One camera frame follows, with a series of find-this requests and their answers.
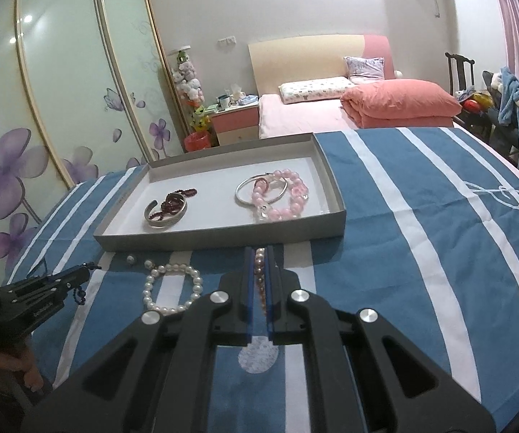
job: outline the mug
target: mug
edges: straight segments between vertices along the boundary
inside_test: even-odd
[[[227,109],[230,106],[230,97],[228,95],[222,95],[217,98],[222,109]]]

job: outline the white pillow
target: white pillow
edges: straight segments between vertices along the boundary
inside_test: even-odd
[[[350,81],[355,85],[368,85],[370,83],[377,83],[383,79],[368,78],[367,76],[351,76]]]
[[[384,59],[364,59],[361,57],[344,57],[348,67],[348,76],[362,76],[375,80],[384,79]]]
[[[346,89],[353,86],[355,86],[354,83],[346,77],[337,76],[335,78],[283,83],[280,86],[280,93],[284,104],[292,104],[294,102],[339,99]]]

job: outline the frosted glass door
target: frosted glass door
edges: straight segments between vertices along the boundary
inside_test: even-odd
[[[19,0],[19,4],[35,101],[74,182],[122,170],[132,158],[140,159],[109,68],[93,0]]]
[[[16,53],[15,0],[0,0],[0,283],[67,191],[33,121]]]
[[[111,43],[139,126],[160,157],[183,153],[180,125],[172,118],[166,85],[145,0],[104,0]]]

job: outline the pink pearl necklace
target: pink pearl necklace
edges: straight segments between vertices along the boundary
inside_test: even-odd
[[[291,185],[291,196],[289,198],[289,208],[277,210],[264,199],[266,192],[269,190],[270,182],[285,179]],[[257,214],[260,221],[284,221],[300,217],[304,206],[308,201],[309,190],[300,179],[297,172],[289,169],[283,171],[273,171],[267,174],[265,178],[259,178],[254,184],[252,192],[252,203],[256,206]]]

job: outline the pink headboard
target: pink headboard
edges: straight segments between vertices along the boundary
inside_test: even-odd
[[[249,44],[254,77],[260,95],[279,93],[290,81],[348,76],[345,56],[383,57],[386,79],[394,79],[388,38],[335,34],[301,36]]]
[[[364,53],[362,57],[373,59],[376,57],[384,58],[384,78],[394,79],[394,62],[392,60],[392,50],[390,42],[386,36],[364,36]]]

